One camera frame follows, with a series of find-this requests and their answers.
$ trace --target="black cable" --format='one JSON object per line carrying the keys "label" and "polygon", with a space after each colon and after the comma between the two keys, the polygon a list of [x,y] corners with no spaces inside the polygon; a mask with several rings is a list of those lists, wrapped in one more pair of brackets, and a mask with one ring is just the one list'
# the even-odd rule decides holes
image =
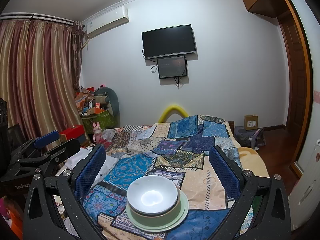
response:
{"label": "black cable", "polygon": [[184,75],[187,67],[188,67],[188,63],[187,63],[187,65],[186,65],[186,68],[184,69],[182,75],[181,75],[180,77],[174,77],[174,81],[177,83],[178,88],[180,88],[180,80],[181,80],[181,78],[183,78],[183,75]]}
{"label": "black cable", "polygon": [[143,55],[143,58],[146,59],[146,57],[144,56],[144,48],[142,49],[142,55]]}
{"label": "black cable", "polygon": [[150,68],[150,71],[151,71],[152,73],[156,73],[157,69],[158,69],[158,64],[155,64],[152,68]]}

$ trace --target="wall-mounted monitor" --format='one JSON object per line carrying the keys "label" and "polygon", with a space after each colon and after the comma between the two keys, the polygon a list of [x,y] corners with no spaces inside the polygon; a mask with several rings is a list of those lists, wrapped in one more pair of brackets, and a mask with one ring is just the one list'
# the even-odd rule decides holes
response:
{"label": "wall-mounted monitor", "polygon": [[145,59],[196,53],[191,25],[144,32],[142,42]]}
{"label": "wall-mounted monitor", "polygon": [[158,58],[159,78],[174,78],[188,76],[186,57],[173,56]]}

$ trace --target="stacked dishes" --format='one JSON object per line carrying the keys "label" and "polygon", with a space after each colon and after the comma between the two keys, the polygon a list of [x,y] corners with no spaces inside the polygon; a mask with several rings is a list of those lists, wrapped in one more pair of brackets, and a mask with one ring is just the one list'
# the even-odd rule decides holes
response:
{"label": "stacked dishes", "polygon": [[149,175],[136,179],[127,191],[128,218],[147,232],[163,232],[179,225],[187,216],[187,196],[169,179]]}

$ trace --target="clutter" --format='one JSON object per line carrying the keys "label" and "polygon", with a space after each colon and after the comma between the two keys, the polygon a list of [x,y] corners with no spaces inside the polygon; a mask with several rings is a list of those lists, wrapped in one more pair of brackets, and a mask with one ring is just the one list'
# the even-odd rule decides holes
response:
{"label": "clutter", "polygon": [[112,116],[116,116],[119,113],[118,97],[111,88],[100,87],[94,92],[94,96],[95,98],[96,97],[104,98],[108,111]]}
{"label": "clutter", "polygon": [[98,142],[99,140],[100,140],[100,138],[101,138],[101,131],[102,131],[102,129],[101,129],[101,127],[100,127],[100,124],[99,124],[99,122],[97,122],[97,124],[96,123],[93,123],[92,124],[93,125],[93,133],[94,133],[94,135],[93,135],[93,141],[94,142]]}
{"label": "clutter", "polygon": [[87,90],[94,92],[94,87],[87,88]]}
{"label": "clutter", "polygon": [[94,96],[91,95],[91,92],[89,90],[82,88],[82,91],[78,93],[75,98],[79,115],[82,114],[85,107],[88,107],[88,102],[90,102],[91,100],[94,100]]}
{"label": "clutter", "polygon": [[96,108],[96,107],[92,107],[87,111],[87,115],[91,115],[91,114],[100,114],[102,113],[104,110],[100,109],[100,108]]}
{"label": "clutter", "polygon": [[245,115],[244,116],[244,128],[246,130],[258,129],[258,116],[257,115]]}
{"label": "clutter", "polygon": [[243,126],[236,126],[234,128],[234,137],[242,147],[261,147],[266,145],[266,140],[263,134],[264,129],[245,130]]}
{"label": "clutter", "polygon": [[117,124],[116,118],[113,117],[108,110],[105,110],[99,114],[82,116],[82,121],[85,130],[89,134],[93,133],[92,126],[94,122],[99,122],[102,131],[108,128],[114,128]]}

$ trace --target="pink striped curtain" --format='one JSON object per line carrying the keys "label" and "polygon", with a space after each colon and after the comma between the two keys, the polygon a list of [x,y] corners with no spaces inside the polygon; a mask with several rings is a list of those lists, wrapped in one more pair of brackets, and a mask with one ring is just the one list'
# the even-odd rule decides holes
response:
{"label": "pink striped curtain", "polygon": [[74,101],[71,26],[34,20],[0,21],[0,97],[9,126],[26,138],[82,121]]}

